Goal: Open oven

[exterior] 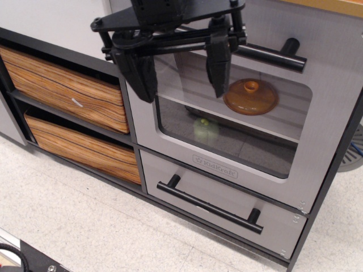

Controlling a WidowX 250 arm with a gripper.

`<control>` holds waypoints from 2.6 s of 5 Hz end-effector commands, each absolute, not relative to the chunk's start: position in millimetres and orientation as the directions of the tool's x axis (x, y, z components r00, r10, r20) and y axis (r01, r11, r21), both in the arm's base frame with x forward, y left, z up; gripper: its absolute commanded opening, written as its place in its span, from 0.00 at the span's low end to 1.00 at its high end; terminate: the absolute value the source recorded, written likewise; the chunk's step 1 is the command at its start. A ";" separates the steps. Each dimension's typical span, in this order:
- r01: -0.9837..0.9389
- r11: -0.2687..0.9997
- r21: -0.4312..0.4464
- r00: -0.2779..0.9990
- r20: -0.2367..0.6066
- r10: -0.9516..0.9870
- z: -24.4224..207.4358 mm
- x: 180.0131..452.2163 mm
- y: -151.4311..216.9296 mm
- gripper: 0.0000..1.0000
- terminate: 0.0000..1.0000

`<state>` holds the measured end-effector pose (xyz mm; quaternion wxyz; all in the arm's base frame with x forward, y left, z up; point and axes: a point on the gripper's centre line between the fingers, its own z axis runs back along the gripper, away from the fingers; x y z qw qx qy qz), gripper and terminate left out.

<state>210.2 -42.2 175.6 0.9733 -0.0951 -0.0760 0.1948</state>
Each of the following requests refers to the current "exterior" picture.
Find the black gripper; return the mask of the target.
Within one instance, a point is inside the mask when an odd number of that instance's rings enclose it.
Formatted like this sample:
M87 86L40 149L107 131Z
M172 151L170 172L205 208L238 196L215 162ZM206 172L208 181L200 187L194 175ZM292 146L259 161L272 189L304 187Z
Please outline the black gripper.
M132 1L90 27L142 101L152 103L157 93L154 55L203 49L219 98L228 90L231 53L247 42L244 7L244 1Z

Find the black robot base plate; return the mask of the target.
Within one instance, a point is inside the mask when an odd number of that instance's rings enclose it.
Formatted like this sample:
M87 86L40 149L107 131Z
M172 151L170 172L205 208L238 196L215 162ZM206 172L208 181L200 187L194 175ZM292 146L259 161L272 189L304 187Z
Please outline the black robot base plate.
M70 271L22 240L19 246L1 243L1 250L11 252L20 259L20 267L2 266L1 271Z

